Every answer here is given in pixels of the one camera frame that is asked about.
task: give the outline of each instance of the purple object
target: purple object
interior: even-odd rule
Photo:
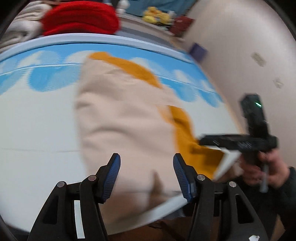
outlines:
[[[207,50],[202,46],[194,43],[189,51],[189,54],[194,58],[198,63],[200,63],[207,54]]]

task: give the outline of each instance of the human hand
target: human hand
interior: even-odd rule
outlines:
[[[269,166],[268,184],[275,189],[280,188],[288,179],[290,170],[279,155],[279,150],[273,149],[268,153],[259,152],[258,158]],[[244,171],[242,175],[244,182],[249,186],[259,184],[265,173],[258,166],[248,164],[242,155],[240,161],[240,166]]]

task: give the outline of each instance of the folded towel stack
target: folded towel stack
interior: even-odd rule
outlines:
[[[12,21],[0,39],[0,53],[18,43],[36,38],[42,33],[42,24],[38,21],[51,10],[51,6],[42,1],[30,2]]]
[[[45,36],[61,33],[113,34],[119,28],[115,9],[93,1],[61,4],[48,12],[42,23]]]

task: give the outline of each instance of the white towel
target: white towel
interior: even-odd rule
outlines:
[[[42,1],[30,2],[14,20],[40,20],[50,9],[52,7]]]
[[[33,39],[42,32],[42,24],[38,21],[13,21],[0,40],[0,53],[21,43]]]

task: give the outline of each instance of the white sticker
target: white sticker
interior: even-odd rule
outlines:
[[[258,235],[252,235],[251,237],[249,237],[250,241],[258,241],[259,240],[259,236]]]

